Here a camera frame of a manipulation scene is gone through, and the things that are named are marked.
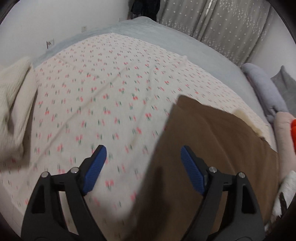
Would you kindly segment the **white quilted folded blanket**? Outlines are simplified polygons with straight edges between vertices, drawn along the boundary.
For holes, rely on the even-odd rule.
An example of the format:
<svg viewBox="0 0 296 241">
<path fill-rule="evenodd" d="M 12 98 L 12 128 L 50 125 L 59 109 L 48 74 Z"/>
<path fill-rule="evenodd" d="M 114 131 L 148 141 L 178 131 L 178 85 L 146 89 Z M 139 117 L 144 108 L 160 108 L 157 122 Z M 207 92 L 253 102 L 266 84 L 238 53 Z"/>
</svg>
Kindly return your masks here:
<svg viewBox="0 0 296 241">
<path fill-rule="evenodd" d="M 276 199 L 274 201 L 272 214 L 269 222 L 265 225 L 265 232 L 270 233 L 272 229 L 286 214 L 295 196 L 295 171 L 290 171 L 283 179 Z"/>
</svg>

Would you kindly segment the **pink pillow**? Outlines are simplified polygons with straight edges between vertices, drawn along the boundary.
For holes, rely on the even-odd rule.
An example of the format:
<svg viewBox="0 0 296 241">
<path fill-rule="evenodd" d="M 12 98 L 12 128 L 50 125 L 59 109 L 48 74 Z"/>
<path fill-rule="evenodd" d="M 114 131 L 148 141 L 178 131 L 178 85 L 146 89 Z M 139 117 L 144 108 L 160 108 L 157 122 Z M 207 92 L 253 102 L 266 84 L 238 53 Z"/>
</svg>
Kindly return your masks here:
<svg viewBox="0 0 296 241">
<path fill-rule="evenodd" d="M 295 117 L 286 112 L 278 112 L 274 120 L 274 133 L 279 155 L 279 179 L 283 181 L 290 171 L 295 171 L 295 149 L 292 140 L 292 122 Z"/>
</svg>

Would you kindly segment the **orange pumpkin plush cushion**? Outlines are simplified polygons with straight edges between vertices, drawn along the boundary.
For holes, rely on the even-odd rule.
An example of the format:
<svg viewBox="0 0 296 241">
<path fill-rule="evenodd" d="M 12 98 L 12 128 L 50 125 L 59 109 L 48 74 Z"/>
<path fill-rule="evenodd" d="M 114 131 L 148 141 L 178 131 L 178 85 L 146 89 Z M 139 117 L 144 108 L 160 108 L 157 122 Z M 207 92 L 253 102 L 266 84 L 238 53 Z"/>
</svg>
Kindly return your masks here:
<svg viewBox="0 0 296 241">
<path fill-rule="evenodd" d="M 291 123 L 291 136 L 292 140 L 295 143 L 296 141 L 296 119 L 294 119 Z"/>
</svg>

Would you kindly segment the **blue-grey folded blanket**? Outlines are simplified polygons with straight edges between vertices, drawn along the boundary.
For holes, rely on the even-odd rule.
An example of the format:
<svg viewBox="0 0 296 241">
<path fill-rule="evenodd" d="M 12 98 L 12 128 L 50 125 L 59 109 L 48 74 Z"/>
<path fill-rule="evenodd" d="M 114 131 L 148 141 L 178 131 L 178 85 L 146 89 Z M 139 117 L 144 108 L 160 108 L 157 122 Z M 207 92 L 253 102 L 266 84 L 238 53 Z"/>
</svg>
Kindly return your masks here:
<svg viewBox="0 0 296 241">
<path fill-rule="evenodd" d="M 288 112 L 287 105 L 275 84 L 257 65 L 245 63 L 241 67 L 259 100 L 266 119 L 274 123 L 278 112 Z"/>
</svg>

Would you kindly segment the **grey quilted pillow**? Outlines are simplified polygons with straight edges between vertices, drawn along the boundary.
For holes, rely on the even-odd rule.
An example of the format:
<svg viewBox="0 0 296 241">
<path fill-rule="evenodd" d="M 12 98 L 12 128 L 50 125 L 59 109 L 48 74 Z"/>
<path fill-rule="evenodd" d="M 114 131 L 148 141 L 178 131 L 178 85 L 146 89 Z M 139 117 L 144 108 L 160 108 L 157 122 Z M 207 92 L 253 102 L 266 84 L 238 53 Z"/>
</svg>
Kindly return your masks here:
<svg viewBox="0 0 296 241">
<path fill-rule="evenodd" d="M 295 80 L 287 73 L 283 65 L 281 66 L 280 71 L 274 77 L 272 77 L 271 80 L 275 84 L 283 100 L 285 101 L 288 111 L 293 116 L 295 116 Z"/>
</svg>

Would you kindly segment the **light grey bed blanket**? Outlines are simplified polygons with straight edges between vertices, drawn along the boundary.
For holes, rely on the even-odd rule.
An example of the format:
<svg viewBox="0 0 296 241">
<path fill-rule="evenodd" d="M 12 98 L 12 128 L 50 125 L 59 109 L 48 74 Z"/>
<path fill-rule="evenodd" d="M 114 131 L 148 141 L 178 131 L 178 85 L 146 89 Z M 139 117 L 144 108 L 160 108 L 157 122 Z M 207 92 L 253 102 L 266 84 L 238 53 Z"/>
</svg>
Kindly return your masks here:
<svg viewBox="0 0 296 241">
<path fill-rule="evenodd" d="M 116 33 L 140 39 L 181 56 L 186 56 L 189 61 L 202 67 L 236 92 L 265 123 L 268 122 L 253 88 L 238 66 L 200 41 L 177 30 L 158 24 L 147 17 L 125 20 L 105 28 L 94 29 L 65 39 L 34 59 L 33 65 L 34 67 L 39 66 L 70 45 L 92 36 L 107 33 Z"/>
</svg>

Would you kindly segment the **cherry print white sheet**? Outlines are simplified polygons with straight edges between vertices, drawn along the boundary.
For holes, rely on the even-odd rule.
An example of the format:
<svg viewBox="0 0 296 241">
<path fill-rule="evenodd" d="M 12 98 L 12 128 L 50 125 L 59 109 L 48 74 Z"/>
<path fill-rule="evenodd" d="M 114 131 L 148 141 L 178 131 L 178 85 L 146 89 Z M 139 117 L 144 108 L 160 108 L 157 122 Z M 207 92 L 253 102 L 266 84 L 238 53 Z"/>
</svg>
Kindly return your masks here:
<svg viewBox="0 0 296 241">
<path fill-rule="evenodd" d="M 19 232 L 41 173 L 63 174 L 98 145 L 106 163 L 86 202 L 105 236 L 120 240 L 172 105 L 185 95 L 229 113 L 244 111 L 272 144 L 251 88 L 247 100 L 201 67 L 139 39 L 115 33 L 71 45 L 36 67 L 38 93 L 25 161 L 6 161 L 2 184 Z"/>
</svg>

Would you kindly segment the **grey dotted curtain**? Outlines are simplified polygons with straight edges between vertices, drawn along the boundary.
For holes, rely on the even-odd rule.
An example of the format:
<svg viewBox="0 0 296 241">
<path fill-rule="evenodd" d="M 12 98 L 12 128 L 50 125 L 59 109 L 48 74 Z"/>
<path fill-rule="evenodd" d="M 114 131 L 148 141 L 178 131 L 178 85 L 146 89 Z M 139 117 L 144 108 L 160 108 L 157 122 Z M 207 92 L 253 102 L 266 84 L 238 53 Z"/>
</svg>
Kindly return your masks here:
<svg viewBox="0 0 296 241">
<path fill-rule="evenodd" d="M 211 47 L 237 66 L 250 62 L 275 11 L 268 1 L 161 1 L 158 23 Z"/>
</svg>

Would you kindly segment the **dark hanging garment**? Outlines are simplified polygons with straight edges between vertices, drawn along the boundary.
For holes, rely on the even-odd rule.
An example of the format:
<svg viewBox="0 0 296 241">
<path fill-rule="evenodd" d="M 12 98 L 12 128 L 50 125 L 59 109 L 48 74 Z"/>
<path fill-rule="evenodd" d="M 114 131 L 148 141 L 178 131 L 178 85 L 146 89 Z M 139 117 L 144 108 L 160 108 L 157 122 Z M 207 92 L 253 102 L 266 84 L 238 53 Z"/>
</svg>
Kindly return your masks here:
<svg viewBox="0 0 296 241">
<path fill-rule="evenodd" d="M 130 10 L 130 18 L 134 19 L 139 16 L 145 16 L 153 21 L 157 21 L 160 4 L 160 0 L 135 0 Z"/>
</svg>

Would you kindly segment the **wall socket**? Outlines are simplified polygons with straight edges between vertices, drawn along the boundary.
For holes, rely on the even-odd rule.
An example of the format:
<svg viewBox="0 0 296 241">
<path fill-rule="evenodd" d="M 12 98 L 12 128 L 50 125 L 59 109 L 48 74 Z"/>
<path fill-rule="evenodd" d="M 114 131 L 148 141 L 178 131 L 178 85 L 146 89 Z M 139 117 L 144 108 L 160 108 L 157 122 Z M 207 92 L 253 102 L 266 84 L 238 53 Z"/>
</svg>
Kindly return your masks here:
<svg viewBox="0 0 296 241">
<path fill-rule="evenodd" d="M 52 48 L 52 47 L 54 46 L 54 44 L 55 44 L 54 39 L 48 40 L 48 41 L 46 42 L 47 49 Z"/>
</svg>

